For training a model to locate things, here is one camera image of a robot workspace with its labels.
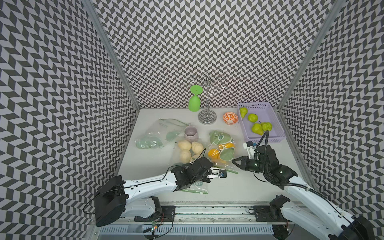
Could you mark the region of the zip bag with orange fruit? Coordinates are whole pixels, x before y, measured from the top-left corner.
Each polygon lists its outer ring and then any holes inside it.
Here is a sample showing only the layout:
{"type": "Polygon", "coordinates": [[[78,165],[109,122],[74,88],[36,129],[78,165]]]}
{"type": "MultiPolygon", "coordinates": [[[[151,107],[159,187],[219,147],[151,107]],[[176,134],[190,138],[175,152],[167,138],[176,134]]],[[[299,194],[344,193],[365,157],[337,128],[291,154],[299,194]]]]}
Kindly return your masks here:
{"type": "Polygon", "coordinates": [[[215,167],[226,170],[231,174],[238,174],[232,160],[236,155],[236,144],[234,138],[223,131],[213,130],[209,133],[210,144],[207,156],[215,167]]]}

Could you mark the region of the green pear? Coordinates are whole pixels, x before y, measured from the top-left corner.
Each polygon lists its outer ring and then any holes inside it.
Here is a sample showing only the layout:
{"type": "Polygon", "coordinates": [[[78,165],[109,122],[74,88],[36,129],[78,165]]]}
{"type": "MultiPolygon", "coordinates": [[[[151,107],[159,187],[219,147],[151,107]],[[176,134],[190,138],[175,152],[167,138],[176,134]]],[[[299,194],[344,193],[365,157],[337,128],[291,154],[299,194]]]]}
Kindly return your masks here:
{"type": "Polygon", "coordinates": [[[240,108],[239,110],[240,110],[241,118],[243,119],[247,115],[248,109],[243,107],[243,108],[240,108]]]}
{"type": "Polygon", "coordinates": [[[264,131],[263,131],[262,126],[261,126],[260,123],[254,123],[253,124],[252,132],[257,134],[257,135],[260,135],[260,136],[262,136],[264,134],[264,131]]]}
{"type": "Polygon", "coordinates": [[[248,121],[251,123],[256,123],[258,121],[259,117],[256,114],[249,114],[248,115],[248,121]]]}
{"type": "Polygon", "coordinates": [[[263,122],[263,123],[261,123],[261,126],[262,126],[262,129],[263,129],[263,131],[265,132],[265,131],[272,131],[272,129],[273,129],[273,125],[271,124],[271,123],[269,123],[269,122],[263,122]]]}

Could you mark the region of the zip bag with green pears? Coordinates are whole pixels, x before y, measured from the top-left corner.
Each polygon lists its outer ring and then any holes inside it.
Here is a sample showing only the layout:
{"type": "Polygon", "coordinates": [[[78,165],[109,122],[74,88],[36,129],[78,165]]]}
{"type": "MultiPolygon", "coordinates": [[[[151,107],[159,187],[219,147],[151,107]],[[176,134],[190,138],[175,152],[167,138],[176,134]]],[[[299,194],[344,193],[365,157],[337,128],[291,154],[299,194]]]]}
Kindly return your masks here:
{"type": "Polygon", "coordinates": [[[158,119],[135,139],[138,149],[160,149],[173,143],[189,124],[177,119],[158,119]]]}

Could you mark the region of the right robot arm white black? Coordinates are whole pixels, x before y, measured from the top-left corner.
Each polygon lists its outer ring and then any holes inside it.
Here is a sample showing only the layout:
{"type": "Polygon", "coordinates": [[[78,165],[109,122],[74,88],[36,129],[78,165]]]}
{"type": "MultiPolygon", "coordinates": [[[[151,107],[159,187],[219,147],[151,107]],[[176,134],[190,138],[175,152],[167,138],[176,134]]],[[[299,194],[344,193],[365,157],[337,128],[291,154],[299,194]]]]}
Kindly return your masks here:
{"type": "Polygon", "coordinates": [[[309,209],[305,211],[289,198],[280,195],[270,202],[271,219],[291,221],[320,240],[375,239],[369,220],[363,216],[355,217],[337,207],[295,171],[280,164],[268,140],[269,131],[265,131],[257,144],[247,142],[248,155],[234,159],[232,163],[241,170],[262,174],[266,183],[279,187],[309,209]]]}

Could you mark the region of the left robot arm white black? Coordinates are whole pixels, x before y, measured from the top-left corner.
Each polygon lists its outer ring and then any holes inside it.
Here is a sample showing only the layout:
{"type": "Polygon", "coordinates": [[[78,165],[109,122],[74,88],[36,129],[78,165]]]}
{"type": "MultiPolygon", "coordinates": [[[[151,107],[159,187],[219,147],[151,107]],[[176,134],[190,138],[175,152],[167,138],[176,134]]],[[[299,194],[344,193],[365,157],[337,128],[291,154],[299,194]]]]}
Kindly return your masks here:
{"type": "Polygon", "coordinates": [[[155,216],[161,208],[157,195],[189,189],[196,182],[210,183],[218,177],[220,169],[205,157],[171,166],[166,173],[151,178],[123,180],[115,176],[95,193],[96,226],[109,225],[121,217],[155,216]]]}

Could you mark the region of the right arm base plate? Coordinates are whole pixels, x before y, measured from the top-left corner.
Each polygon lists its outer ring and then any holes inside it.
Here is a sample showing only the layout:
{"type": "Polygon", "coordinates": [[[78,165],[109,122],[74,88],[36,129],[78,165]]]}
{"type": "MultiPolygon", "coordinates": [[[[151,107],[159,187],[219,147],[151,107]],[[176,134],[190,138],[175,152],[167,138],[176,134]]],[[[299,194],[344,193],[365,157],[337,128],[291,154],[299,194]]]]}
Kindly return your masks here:
{"type": "Polygon", "coordinates": [[[271,223],[291,223],[283,217],[281,208],[273,206],[253,206],[254,215],[257,222],[271,222],[271,223]]]}

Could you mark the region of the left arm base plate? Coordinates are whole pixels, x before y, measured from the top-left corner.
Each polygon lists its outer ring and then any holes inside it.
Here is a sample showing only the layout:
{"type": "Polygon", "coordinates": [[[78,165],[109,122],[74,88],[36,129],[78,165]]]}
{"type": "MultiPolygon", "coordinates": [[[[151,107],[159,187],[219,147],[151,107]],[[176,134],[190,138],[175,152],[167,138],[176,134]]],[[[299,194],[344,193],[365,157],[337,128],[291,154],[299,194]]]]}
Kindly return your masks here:
{"type": "Polygon", "coordinates": [[[135,217],[135,222],[153,222],[161,221],[172,222],[175,219],[176,206],[162,206],[161,210],[155,210],[155,212],[148,218],[135,217]]]}

